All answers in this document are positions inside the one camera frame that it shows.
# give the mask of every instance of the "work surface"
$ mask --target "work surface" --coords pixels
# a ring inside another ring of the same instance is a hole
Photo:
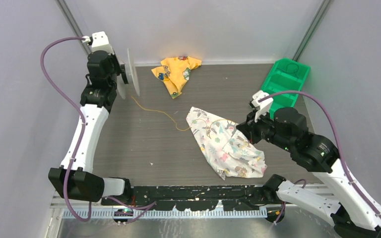
[[[279,174],[290,181],[319,179],[296,165],[288,152],[261,141],[256,148],[265,153],[268,168],[263,178],[222,180],[207,163],[192,133],[178,131],[164,114],[141,109],[135,96],[148,109],[165,111],[188,128],[185,118],[192,106],[220,117],[243,122],[251,111],[248,101],[268,75],[271,64],[203,65],[190,74],[182,95],[172,99],[164,83],[151,73],[152,67],[138,67],[141,96],[128,86],[128,96],[116,98],[100,135],[93,173],[101,177],[130,179],[132,185],[264,184]],[[295,108],[308,117],[299,97]]]

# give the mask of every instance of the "green plastic bin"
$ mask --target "green plastic bin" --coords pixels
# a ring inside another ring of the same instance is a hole
[[[280,59],[275,62],[261,90],[273,94],[285,90],[300,91],[306,81],[310,71],[310,67],[291,59]],[[293,107],[297,101],[298,94],[283,94],[274,97],[270,117],[274,117],[274,113],[284,107]]]

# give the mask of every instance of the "white wall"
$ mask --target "white wall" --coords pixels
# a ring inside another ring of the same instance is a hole
[[[74,109],[40,69],[50,42],[73,36],[54,0],[0,0],[0,238],[37,238],[54,189],[47,179],[75,130]],[[49,51],[49,74],[74,100],[85,86],[78,42]]]
[[[84,34],[106,31],[137,63],[292,58],[322,0],[67,0]]]
[[[348,166],[381,203],[381,1],[334,1],[300,61],[312,67],[304,91],[330,110]],[[305,101],[315,132],[332,137]]]

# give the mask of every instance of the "white patterned cloth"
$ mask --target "white patterned cloth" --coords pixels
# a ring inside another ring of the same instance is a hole
[[[195,107],[186,121],[207,162],[222,179],[263,177],[265,156],[236,129],[236,123]]]

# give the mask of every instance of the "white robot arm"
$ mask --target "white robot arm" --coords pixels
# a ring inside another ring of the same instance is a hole
[[[345,237],[381,237],[381,205],[377,203],[355,180],[361,192],[379,211],[376,214],[361,195],[355,190],[343,170],[338,149],[324,136],[309,132],[306,117],[294,108],[281,108],[269,118],[272,98],[258,91],[249,104],[254,110],[248,114],[246,122],[237,126],[251,143],[266,140],[286,151],[291,158],[307,171],[319,178],[338,200],[329,200],[304,190],[287,181],[284,177],[273,175],[265,186],[276,192],[277,197],[290,202],[321,217],[334,226],[337,233]]]
[[[116,90],[125,98],[124,84],[134,82],[138,94],[139,86],[133,63],[130,60],[129,65],[119,63],[105,32],[94,33],[92,37],[85,36],[83,43],[88,43],[92,52],[88,56],[87,63],[88,83],[81,94],[80,101],[80,110],[85,117],[85,130],[69,172],[68,197],[97,202],[101,197],[119,196],[130,192],[128,179],[100,178],[94,175],[92,173],[93,160],[100,132],[117,95]],[[49,180],[61,197],[64,197],[64,175],[79,140],[82,126],[82,119],[79,118],[71,146],[61,162],[61,166],[51,168],[49,171]]]

